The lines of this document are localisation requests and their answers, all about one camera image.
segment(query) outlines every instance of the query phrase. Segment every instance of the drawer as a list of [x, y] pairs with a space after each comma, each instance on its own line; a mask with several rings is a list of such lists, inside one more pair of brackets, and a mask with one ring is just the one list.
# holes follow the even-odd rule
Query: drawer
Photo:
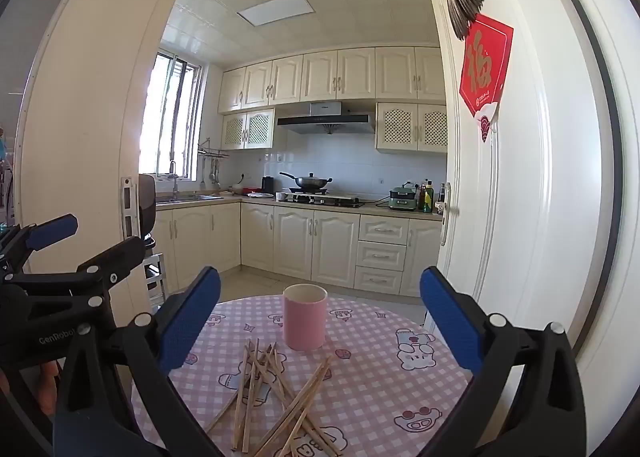
[[399, 294], [401, 271], [356, 266], [355, 288], [376, 293]]
[[360, 216], [360, 240], [406, 246], [408, 218]]
[[406, 246], [399, 244], [359, 241], [356, 265], [402, 271], [405, 254]]

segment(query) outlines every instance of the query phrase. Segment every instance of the blue gripper pad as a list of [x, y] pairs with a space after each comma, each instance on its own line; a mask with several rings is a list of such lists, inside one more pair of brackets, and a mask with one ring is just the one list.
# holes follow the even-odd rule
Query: blue gripper pad
[[465, 294], [457, 293], [436, 267], [420, 277], [420, 296], [458, 364], [478, 375], [482, 368], [484, 313]]
[[165, 376], [182, 366], [219, 299], [220, 276], [213, 267], [205, 267], [186, 291], [170, 296], [162, 305], [156, 321], [158, 365]]
[[29, 249], [39, 251], [71, 237], [76, 234], [76, 231], [78, 231], [78, 219], [72, 214], [62, 215], [32, 228], [26, 244]]

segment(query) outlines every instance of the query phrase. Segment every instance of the red chinese fu decoration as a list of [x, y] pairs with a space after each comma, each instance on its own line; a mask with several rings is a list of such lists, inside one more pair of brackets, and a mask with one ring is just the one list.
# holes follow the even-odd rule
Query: red chinese fu decoration
[[502, 96], [513, 29], [483, 14], [476, 18], [465, 39], [460, 96], [478, 122], [484, 142]]

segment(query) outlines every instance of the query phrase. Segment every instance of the pile of chopsticks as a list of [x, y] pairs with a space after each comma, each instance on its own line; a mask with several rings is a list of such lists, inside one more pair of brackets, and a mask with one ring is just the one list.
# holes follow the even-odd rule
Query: pile of chopsticks
[[[296, 438], [300, 429], [308, 433], [309, 437], [311, 437], [327, 455], [342, 455], [342, 452], [338, 450], [327, 434], [320, 430], [318, 423], [308, 414], [316, 397], [316, 393], [320, 385], [322, 385], [324, 374], [326, 374], [329, 368], [331, 357], [326, 358], [324, 363], [321, 363], [309, 378], [306, 385], [302, 387], [298, 393], [295, 393], [278, 367], [278, 349], [276, 345], [277, 344], [269, 345], [267, 350], [260, 355], [260, 340], [258, 339], [255, 344], [252, 343], [251, 340], [247, 340], [244, 345], [242, 372], [240, 374], [241, 386], [238, 387], [236, 393], [215, 416], [209, 426], [206, 427], [205, 431], [210, 434], [213, 427], [216, 426], [225, 412], [235, 404], [236, 411], [234, 414], [234, 432], [231, 449], [236, 451], [241, 447], [242, 453], [248, 454], [250, 452], [251, 417], [255, 398], [262, 384], [267, 383], [282, 403], [284, 412], [273, 427], [262, 437], [258, 446], [251, 452], [250, 457], [259, 457], [296, 418], [297, 420], [295, 421], [293, 429], [290, 431], [287, 442], [278, 454], [278, 457], [284, 457], [289, 449], [292, 457], [298, 457], [293, 440]], [[273, 382], [268, 374], [269, 371], [275, 376]], [[247, 405], [244, 409], [244, 415], [242, 415], [242, 397], [245, 394], [245, 389], [248, 389], [246, 392]]]

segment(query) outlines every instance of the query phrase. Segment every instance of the range hood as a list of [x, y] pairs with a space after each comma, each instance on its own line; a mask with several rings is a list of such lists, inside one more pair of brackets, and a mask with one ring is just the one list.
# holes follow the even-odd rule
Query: range hood
[[279, 117], [278, 126], [296, 133], [373, 133], [372, 114], [342, 112], [340, 101], [311, 103], [307, 116]]

